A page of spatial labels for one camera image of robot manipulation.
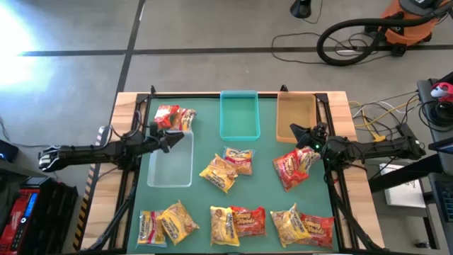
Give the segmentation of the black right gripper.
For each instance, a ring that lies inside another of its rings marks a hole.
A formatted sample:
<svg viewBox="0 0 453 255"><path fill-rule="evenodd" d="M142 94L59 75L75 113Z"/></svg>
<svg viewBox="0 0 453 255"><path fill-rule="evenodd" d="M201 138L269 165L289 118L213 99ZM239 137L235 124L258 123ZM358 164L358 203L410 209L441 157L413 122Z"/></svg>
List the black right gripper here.
<svg viewBox="0 0 453 255"><path fill-rule="evenodd" d="M292 123L290 129L296 139L299 139L296 148L302 149L305 146L310 146L315 152L320 152L328 139L326 132L312 132L311 137L303 137L305 134L310 133L310 127L302 127Z"/></svg>

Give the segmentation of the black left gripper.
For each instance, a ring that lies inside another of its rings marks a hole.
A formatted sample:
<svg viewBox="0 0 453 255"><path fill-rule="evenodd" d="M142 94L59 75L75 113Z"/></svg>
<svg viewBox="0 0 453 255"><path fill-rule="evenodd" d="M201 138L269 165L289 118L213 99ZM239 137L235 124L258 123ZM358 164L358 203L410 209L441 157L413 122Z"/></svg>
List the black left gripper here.
<svg viewBox="0 0 453 255"><path fill-rule="evenodd" d="M159 130L158 134L155 137L150 136L150 140L152 142L157 143L159 148L164 153L169 153L170 145L169 144L176 144L181 139L184 138L184 132L181 131L174 131L174 130Z"/></svg>

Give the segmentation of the red Saucy Noods packet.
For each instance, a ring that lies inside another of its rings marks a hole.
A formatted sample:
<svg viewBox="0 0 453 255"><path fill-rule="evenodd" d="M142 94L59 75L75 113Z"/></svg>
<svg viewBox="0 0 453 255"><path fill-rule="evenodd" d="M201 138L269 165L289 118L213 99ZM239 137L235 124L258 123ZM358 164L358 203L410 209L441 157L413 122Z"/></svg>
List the red Saucy Noods packet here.
<svg viewBox="0 0 453 255"><path fill-rule="evenodd" d="M305 165L302 163L303 156L304 153L301 149L295 149L284 156L273 159L274 169L286 192L309 177Z"/></svg>
<svg viewBox="0 0 453 255"><path fill-rule="evenodd" d="M172 126L173 119L179 108L179 105L160 105L157 108L154 122L158 125L159 129L169 129Z"/></svg>
<svg viewBox="0 0 453 255"><path fill-rule="evenodd" d="M301 214L300 219L311 236L296 241L297 244L333 248L334 217Z"/></svg>
<svg viewBox="0 0 453 255"><path fill-rule="evenodd" d="M258 207L250 210L243 207L231 206L234 216L234 226L239 237L265 236L265 209Z"/></svg>

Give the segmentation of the yellow Maruchan ramen packet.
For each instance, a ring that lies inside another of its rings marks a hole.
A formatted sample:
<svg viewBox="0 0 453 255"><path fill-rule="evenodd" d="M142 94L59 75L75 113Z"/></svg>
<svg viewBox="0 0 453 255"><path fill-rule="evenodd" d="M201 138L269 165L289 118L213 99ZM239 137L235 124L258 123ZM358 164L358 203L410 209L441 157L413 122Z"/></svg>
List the yellow Maruchan ramen packet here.
<svg viewBox="0 0 453 255"><path fill-rule="evenodd" d="M240 246L239 236L234 224L231 208L210 207L211 235L210 244Z"/></svg>
<svg viewBox="0 0 453 255"><path fill-rule="evenodd" d="M165 209L156 220L161 223L164 232L174 245L200 228L180 200Z"/></svg>
<svg viewBox="0 0 453 255"><path fill-rule="evenodd" d="M230 163L216 154L199 176L214 184L224 193L228 193L229 189L234 185L238 174Z"/></svg>
<svg viewBox="0 0 453 255"><path fill-rule="evenodd" d="M296 203L289 210L270 211L270 216L283 248L288 244L311 237L299 216Z"/></svg>

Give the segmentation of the orange plastic bin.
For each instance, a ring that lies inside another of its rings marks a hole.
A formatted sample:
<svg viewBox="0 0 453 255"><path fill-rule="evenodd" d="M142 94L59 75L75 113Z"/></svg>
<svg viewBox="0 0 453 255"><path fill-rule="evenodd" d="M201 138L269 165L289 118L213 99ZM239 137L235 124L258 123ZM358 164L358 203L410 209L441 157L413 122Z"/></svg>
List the orange plastic bin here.
<svg viewBox="0 0 453 255"><path fill-rule="evenodd" d="M297 124L303 128L316 125L316 97L312 93L280 91L277 95L276 139L296 144L290 128Z"/></svg>

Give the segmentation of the black power strip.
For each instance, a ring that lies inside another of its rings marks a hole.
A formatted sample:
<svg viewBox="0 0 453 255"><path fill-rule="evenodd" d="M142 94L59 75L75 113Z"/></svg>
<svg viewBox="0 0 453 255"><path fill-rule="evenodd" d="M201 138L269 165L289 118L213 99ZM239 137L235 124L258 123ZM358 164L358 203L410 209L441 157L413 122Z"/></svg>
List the black power strip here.
<svg viewBox="0 0 453 255"><path fill-rule="evenodd" d="M400 137L396 138L397 142L408 141L417 142L418 138L414 135L407 123L402 123L396 127Z"/></svg>

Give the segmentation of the yellow black hazard tape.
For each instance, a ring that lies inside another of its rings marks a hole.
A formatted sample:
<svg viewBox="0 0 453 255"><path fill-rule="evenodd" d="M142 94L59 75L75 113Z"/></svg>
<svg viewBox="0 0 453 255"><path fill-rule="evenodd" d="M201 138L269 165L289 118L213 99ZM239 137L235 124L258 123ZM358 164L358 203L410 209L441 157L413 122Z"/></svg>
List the yellow black hazard tape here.
<svg viewBox="0 0 453 255"><path fill-rule="evenodd" d="M93 201L93 195L96 189L96 183L98 180L100 168L101 168L100 164L91 164L89 166L86 185L84 188L84 192L82 193L82 201L78 213L76 230L74 233L74 241L72 243L72 248L75 251L79 251L81 249L81 245L84 240L84 233L87 226L88 216L91 209L91 204Z"/></svg>

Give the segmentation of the white paper box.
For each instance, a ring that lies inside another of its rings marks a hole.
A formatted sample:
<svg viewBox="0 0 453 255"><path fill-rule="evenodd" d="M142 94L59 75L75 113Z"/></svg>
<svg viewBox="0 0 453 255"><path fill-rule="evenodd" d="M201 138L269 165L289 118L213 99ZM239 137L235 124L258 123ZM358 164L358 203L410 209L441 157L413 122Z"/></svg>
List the white paper box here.
<svg viewBox="0 0 453 255"><path fill-rule="evenodd" d="M409 208L426 208L420 181L414 180L384 190L386 204Z"/></svg>

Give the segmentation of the black round stand base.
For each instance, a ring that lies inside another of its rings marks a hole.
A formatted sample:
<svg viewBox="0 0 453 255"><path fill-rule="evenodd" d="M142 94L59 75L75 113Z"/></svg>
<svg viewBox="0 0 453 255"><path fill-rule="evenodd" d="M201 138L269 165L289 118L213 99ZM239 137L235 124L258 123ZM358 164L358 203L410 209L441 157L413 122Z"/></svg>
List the black round stand base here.
<svg viewBox="0 0 453 255"><path fill-rule="evenodd" d="M295 18L308 18L311 15L311 0L294 0L289 10Z"/></svg>

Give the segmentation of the dark grey desk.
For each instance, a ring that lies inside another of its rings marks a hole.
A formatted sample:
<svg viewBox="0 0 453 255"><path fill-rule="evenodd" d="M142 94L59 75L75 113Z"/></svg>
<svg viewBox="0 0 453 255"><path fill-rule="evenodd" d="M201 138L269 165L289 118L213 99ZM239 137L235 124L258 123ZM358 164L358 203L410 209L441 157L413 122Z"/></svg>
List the dark grey desk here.
<svg viewBox="0 0 453 255"><path fill-rule="evenodd" d="M453 72L441 79L420 80L417 83L418 94L421 100L418 115L422 124L430 129L433 142L451 139L453 137L453 103L438 101L430 95L432 86L440 82L453 84ZM432 188L431 196L440 214L447 246L450 254L453 255L453 222L446 222L441 211L434 187L436 175L453 178L453 154L436 152L429 157L420 159L401 169L372 179L369 182L369 187L371 188L371 192L374 193L427 176Z"/></svg>

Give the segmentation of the black storage crate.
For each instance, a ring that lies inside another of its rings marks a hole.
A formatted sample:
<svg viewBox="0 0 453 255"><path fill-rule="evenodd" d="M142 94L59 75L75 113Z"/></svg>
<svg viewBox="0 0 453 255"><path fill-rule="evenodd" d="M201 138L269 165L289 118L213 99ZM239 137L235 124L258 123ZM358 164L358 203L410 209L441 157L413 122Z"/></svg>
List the black storage crate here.
<svg viewBox="0 0 453 255"><path fill-rule="evenodd" d="M18 255L57 254L62 250L78 198L77 189L50 177L27 178L18 225Z"/></svg>

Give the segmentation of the red and white object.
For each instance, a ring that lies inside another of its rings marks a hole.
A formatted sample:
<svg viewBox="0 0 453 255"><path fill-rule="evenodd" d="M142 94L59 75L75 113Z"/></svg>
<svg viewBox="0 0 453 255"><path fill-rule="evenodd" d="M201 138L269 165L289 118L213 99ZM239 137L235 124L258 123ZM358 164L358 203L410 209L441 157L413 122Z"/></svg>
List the red and white object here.
<svg viewBox="0 0 453 255"><path fill-rule="evenodd" d="M430 95L438 101L453 103L453 84L448 82L436 83L432 86Z"/></svg>

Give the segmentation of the black keyboard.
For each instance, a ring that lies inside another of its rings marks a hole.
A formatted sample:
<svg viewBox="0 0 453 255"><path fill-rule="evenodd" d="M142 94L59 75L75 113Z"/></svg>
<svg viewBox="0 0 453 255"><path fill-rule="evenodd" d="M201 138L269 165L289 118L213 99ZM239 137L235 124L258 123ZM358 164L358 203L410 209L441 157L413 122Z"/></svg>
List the black keyboard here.
<svg viewBox="0 0 453 255"><path fill-rule="evenodd" d="M436 175L435 193L446 222L453 222L453 178Z"/></svg>

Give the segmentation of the black box blue light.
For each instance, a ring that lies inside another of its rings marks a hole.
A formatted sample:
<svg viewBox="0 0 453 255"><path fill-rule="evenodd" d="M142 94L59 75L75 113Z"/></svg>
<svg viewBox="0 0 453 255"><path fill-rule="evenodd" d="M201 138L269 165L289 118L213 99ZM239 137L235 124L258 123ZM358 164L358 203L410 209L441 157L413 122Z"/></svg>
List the black box blue light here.
<svg viewBox="0 0 453 255"><path fill-rule="evenodd" d="M13 163L18 155L19 149L3 140L0 140L0 160Z"/></svg>

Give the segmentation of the red tool case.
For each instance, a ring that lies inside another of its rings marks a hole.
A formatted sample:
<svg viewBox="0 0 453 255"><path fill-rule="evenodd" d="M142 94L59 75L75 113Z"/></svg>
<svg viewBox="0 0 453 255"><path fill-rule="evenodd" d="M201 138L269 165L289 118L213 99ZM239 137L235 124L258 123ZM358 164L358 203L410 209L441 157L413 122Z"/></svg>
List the red tool case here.
<svg viewBox="0 0 453 255"><path fill-rule="evenodd" d="M20 189L0 236L0 255L19 255L28 231L40 191L37 188Z"/></svg>

